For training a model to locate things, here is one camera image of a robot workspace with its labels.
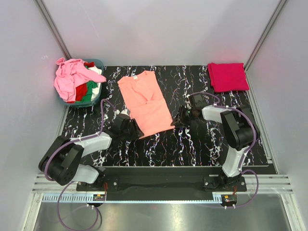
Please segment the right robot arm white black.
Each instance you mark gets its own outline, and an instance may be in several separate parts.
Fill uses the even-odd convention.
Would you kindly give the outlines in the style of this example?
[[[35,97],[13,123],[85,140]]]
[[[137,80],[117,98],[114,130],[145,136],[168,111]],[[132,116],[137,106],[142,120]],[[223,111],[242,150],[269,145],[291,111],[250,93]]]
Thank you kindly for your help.
[[[223,125],[229,147],[222,165],[223,176],[218,179],[218,184],[222,190],[229,191],[236,184],[235,177],[243,173],[244,160],[260,137],[260,131],[248,107],[222,106],[219,103],[220,99],[213,94],[192,93],[188,95],[185,105],[180,107],[171,126],[186,128],[198,119]]]

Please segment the salmon orange t-shirt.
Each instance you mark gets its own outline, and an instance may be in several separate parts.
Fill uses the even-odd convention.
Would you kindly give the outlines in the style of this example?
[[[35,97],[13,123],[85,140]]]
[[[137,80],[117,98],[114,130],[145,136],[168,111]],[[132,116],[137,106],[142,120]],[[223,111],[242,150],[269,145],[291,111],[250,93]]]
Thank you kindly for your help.
[[[144,137],[171,130],[173,119],[154,71],[122,77],[118,86],[130,118],[135,119]]]

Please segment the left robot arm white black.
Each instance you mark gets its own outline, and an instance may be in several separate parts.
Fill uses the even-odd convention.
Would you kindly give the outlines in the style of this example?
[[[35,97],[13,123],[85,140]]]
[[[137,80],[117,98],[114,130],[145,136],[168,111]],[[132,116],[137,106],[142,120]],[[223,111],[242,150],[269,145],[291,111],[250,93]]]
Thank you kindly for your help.
[[[110,128],[103,128],[92,135],[69,139],[58,136],[39,162],[39,170],[46,179],[65,186],[72,181],[86,183],[97,191],[103,187],[103,173],[96,167],[80,163],[82,157],[99,150],[107,150],[114,141],[133,141],[141,138],[141,131],[135,119],[126,114],[116,116]]]

